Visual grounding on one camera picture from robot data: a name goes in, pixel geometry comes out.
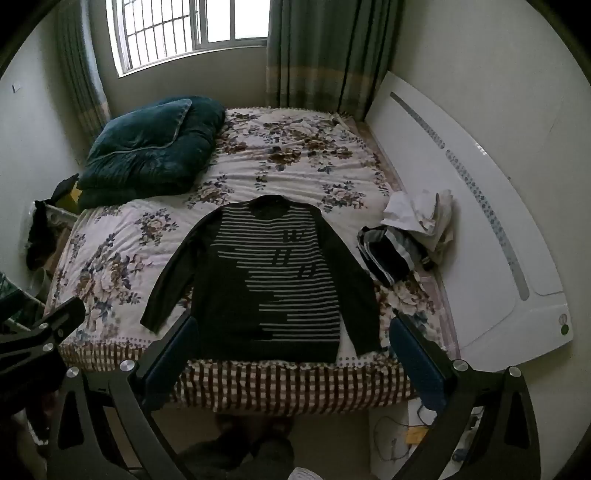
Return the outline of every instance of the electrical cable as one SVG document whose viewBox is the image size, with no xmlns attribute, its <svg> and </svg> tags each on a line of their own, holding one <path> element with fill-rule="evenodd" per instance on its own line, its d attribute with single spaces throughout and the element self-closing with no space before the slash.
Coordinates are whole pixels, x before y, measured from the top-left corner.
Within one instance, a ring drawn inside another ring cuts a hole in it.
<svg viewBox="0 0 591 480">
<path fill-rule="evenodd" d="M 378 447 L 378 442 L 377 442 L 377 435 L 378 435 L 378 424 L 382 421 L 382 420 L 389 420 L 393 423 L 395 423 L 396 425 L 400 425 L 401 427 L 406 427 L 406 428 L 411 428 L 411 427 L 422 427 L 425 426 L 427 428 L 430 428 L 431 426 L 428 425 L 427 423 L 425 423 L 425 421 L 421 418 L 421 409 L 424 407 L 423 403 L 421 402 L 421 405 L 419 406 L 418 410 L 417 410 L 417 416 L 418 419 L 421 420 L 422 425 L 408 425 L 406 423 L 402 423 L 398 420 L 394 420 L 392 417 L 390 417 L 389 415 L 384 415 L 382 417 L 380 417 L 378 419 L 378 421 L 375 423 L 374 425 L 374 447 L 376 452 L 378 453 L 379 459 L 383 462 L 395 462 L 396 460 L 401 460 L 404 457 L 406 457 L 408 455 L 408 453 L 410 452 L 411 446 L 407 445 L 407 451 L 404 455 L 401 456 L 395 456 L 394 455 L 394 446 L 396 445 L 396 439 L 394 439 L 394 442 L 392 443 L 392 454 L 390 455 L 390 458 L 386 458 L 384 455 L 382 455 L 382 452 L 380 452 L 379 447 Z"/>
</svg>

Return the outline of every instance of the curtain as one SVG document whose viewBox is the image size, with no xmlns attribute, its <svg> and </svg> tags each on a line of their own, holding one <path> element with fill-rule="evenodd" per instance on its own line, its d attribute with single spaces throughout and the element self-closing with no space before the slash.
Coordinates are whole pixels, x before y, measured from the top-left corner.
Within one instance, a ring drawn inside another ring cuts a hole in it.
<svg viewBox="0 0 591 480">
<path fill-rule="evenodd" d="M 57 47 L 74 110 L 90 146 L 111 119 L 90 34 L 89 0 L 62 0 Z"/>
<path fill-rule="evenodd" d="M 394 50 L 402 0 L 271 0 L 267 101 L 365 117 Z"/>
</svg>

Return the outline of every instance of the floral bedsheet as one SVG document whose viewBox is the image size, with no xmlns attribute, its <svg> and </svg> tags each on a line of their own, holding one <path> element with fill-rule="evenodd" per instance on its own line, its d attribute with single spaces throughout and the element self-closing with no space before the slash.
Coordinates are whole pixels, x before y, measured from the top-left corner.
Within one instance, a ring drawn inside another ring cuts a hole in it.
<svg viewBox="0 0 591 480">
<path fill-rule="evenodd" d="M 394 176 L 379 155 L 337 115 L 228 110 L 211 165 L 189 193 L 80 215 L 46 307 L 49 312 L 72 296 L 85 303 L 85 321 L 61 345 L 64 358 L 87 371 L 113 369 L 126 358 L 139 358 L 165 334 L 190 305 L 191 291 L 156 335 L 139 323 L 152 287 L 193 225 L 218 206 L 262 194 L 316 205 L 363 265 L 356 235 L 363 226 L 379 224 L 393 189 L 398 189 Z M 387 349 L 389 321 L 395 309 L 415 314 L 425 335 L 441 343 L 437 306 L 415 281 L 392 290 L 376 283 L 375 289 L 383 351 L 357 358 L 342 330 L 334 364 L 195 360 L 173 398 L 216 411 L 270 414 L 349 411 L 408 398 L 410 383 Z"/>
</svg>

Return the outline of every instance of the dark green pillow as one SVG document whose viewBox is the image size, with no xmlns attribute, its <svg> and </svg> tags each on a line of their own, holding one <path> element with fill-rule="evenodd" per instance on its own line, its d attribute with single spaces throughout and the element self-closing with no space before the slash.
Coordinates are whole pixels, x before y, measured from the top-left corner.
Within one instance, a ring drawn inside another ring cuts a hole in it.
<svg viewBox="0 0 591 480">
<path fill-rule="evenodd" d="M 161 100 L 111 120 L 78 181 L 83 192 L 89 191 L 82 194 L 82 208 L 188 191 L 209 165 L 224 117 L 219 102 L 187 96 Z"/>
<path fill-rule="evenodd" d="M 177 139 L 191 103 L 189 99 L 175 100 L 114 118 L 90 149 L 89 163 L 131 150 L 168 147 Z"/>
</svg>

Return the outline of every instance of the bed headboard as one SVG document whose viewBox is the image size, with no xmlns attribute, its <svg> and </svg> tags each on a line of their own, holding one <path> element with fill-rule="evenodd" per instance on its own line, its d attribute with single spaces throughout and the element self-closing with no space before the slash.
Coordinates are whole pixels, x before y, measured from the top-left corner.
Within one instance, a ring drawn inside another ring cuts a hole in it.
<svg viewBox="0 0 591 480">
<path fill-rule="evenodd" d="M 450 189 L 454 241 L 440 266 L 462 358 L 497 371 L 573 338 L 560 277 L 510 181 L 447 113 L 388 73 L 366 117 L 409 194 Z"/>
</svg>

